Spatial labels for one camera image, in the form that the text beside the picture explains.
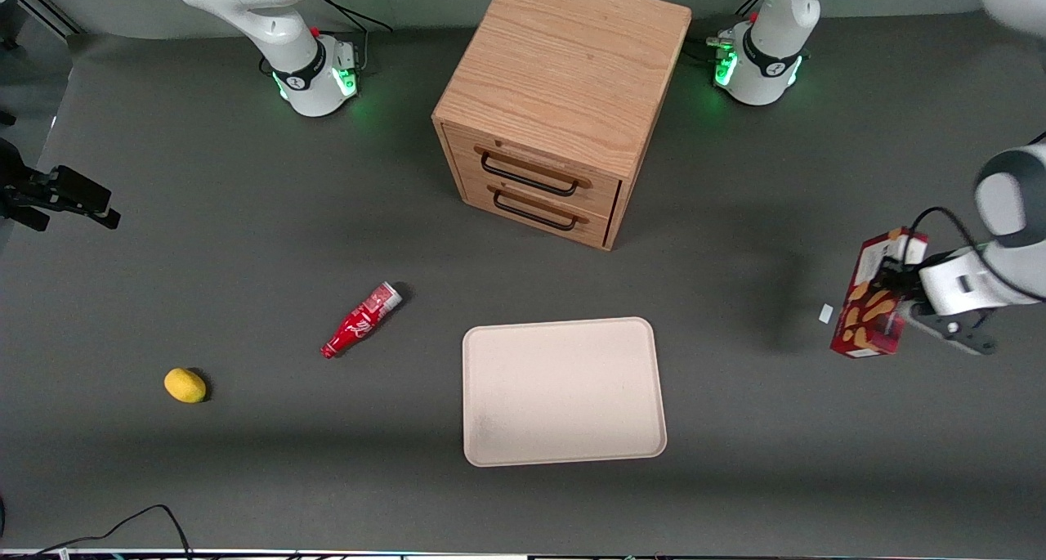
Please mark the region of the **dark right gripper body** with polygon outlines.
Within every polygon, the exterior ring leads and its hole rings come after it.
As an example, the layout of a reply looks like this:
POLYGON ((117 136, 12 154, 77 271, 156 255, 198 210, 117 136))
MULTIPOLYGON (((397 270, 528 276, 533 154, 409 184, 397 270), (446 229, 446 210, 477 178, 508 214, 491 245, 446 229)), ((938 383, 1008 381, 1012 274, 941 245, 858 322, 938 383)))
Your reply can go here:
POLYGON ((7 193, 8 188, 18 184, 35 182, 36 180, 49 182, 53 177, 55 177, 55 169, 50 169, 49 172, 40 172, 40 170, 30 169, 24 163, 18 149, 7 140, 1 139, 2 211, 12 209, 12 202, 7 193))

